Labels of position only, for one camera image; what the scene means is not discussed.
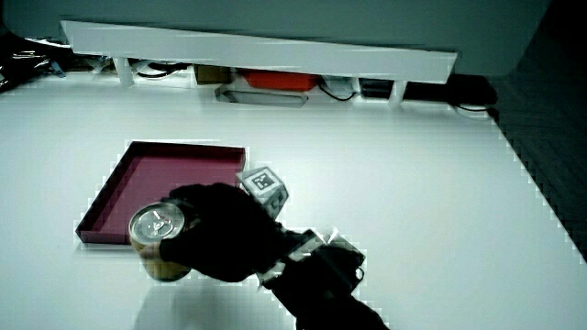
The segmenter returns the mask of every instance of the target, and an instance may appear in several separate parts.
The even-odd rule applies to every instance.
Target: shelf leg
[[[129,87],[135,84],[135,80],[132,77],[132,70],[130,70],[130,64],[128,64],[128,59],[113,58],[112,61],[116,67],[116,73],[118,73],[120,84],[122,84],[124,87]]]
[[[395,106],[404,100],[405,86],[407,81],[393,82],[392,93],[389,95],[389,105]]]

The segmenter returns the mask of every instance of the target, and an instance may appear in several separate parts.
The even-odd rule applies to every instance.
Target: dark floor
[[[587,259],[587,54],[577,13],[553,0],[517,68],[490,82],[499,127]]]

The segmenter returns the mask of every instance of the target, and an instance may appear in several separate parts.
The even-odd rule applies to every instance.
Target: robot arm
[[[300,244],[268,272],[257,274],[261,285],[297,319],[297,328],[386,329],[381,317],[351,293],[362,281],[365,259],[347,240],[311,230]]]
[[[164,200],[201,222],[163,239],[163,260],[221,281],[257,274],[260,285],[296,317],[298,329],[388,329],[351,296],[362,280],[365,256],[338,232],[287,230],[251,196],[225,184],[183,186]]]

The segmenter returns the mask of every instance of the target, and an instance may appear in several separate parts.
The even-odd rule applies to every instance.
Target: red tray
[[[251,87],[283,91],[308,92],[320,76],[306,73],[242,69],[240,73]]]
[[[84,243],[130,244],[128,222],[141,207],[185,184],[238,187],[245,149],[133,141],[75,232]]]

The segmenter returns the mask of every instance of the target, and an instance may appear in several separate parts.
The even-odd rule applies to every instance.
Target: black cable
[[[324,92],[324,93],[328,94],[330,97],[332,97],[332,98],[334,98],[334,99],[336,99],[336,100],[339,100],[339,101],[348,101],[348,100],[350,100],[350,99],[351,99],[353,96],[355,96],[355,92],[353,92],[353,93],[352,93],[352,94],[351,94],[351,95],[350,95],[348,98],[346,98],[346,99],[341,99],[341,98],[337,98],[335,95],[333,95],[333,94],[331,94],[331,93],[327,92],[327,90],[326,90],[326,89],[324,89],[324,88],[322,87],[322,83],[319,83],[319,84],[318,84],[318,87],[320,88],[320,90],[322,90],[322,92]]]
[[[495,109],[493,107],[487,107],[484,109],[470,109],[470,108],[464,107],[460,104],[452,104],[452,105],[456,106],[460,109],[466,110],[466,111],[472,111],[472,112],[486,111],[487,115],[489,115],[491,118],[493,118],[493,120],[495,121],[495,124],[499,124],[499,111],[497,111],[497,109]]]
[[[143,72],[137,72],[137,74],[140,77],[143,78],[151,78],[151,79],[155,79],[155,78],[163,78],[163,77],[167,77],[169,75],[171,75],[172,73],[177,72],[177,70],[173,70],[173,71],[167,71],[167,72],[162,72],[162,73],[157,73],[157,74],[147,74],[147,73],[143,73]]]
[[[149,63],[149,67],[153,70],[163,71],[162,73],[147,74],[143,72],[137,72],[138,76],[143,78],[157,79],[163,78],[175,73],[179,70],[185,70],[189,67],[189,64],[176,63],[176,64],[161,64],[161,63]]]
[[[470,109],[470,108],[466,108],[466,107],[464,107],[464,106],[462,106],[462,105],[460,105],[460,104],[458,104],[458,105],[455,105],[455,106],[457,106],[458,108],[461,108],[461,109],[463,109],[463,110],[467,110],[467,111],[473,111],[473,112],[483,112],[483,111],[487,111],[487,108],[484,108],[484,109]]]

